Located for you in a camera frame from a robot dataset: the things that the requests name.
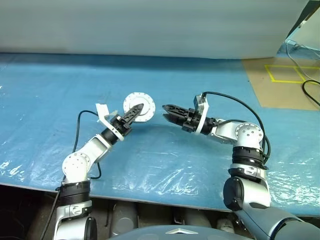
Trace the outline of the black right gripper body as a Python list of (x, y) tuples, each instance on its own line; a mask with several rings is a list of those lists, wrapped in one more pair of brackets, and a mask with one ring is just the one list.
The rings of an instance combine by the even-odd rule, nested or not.
[(199, 126), (202, 115), (195, 109), (189, 108), (185, 115), (185, 120), (182, 124), (182, 130), (192, 133)]

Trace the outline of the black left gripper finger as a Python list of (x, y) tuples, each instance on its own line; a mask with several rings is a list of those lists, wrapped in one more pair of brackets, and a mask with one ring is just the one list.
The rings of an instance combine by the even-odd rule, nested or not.
[(132, 122), (134, 122), (135, 119), (141, 114), (143, 108), (144, 108), (143, 103), (134, 105), (124, 114), (123, 122), (128, 125), (132, 124)]

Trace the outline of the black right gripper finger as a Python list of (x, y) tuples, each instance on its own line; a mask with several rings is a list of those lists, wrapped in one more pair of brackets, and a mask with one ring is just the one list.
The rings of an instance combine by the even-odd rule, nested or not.
[(174, 104), (164, 104), (162, 108), (165, 110), (167, 115), (174, 116), (176, 118), (185, 118), (189, 110)]
[(178, 126), (183, 126), (186, 121), (185, 115), (173, 114), (173, 113), (164, 113), (162, 115), (168, 122), (173, 123)]

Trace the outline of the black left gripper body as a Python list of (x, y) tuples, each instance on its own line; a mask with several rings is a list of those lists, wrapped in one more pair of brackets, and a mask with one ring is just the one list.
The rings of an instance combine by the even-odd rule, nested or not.
[(132, 130), (131, 129), (132, 119), (129, 118), (128, 116), (116, 115), (115, 117), (112, 118), (111, 124), (122, 136), (128, 135)]

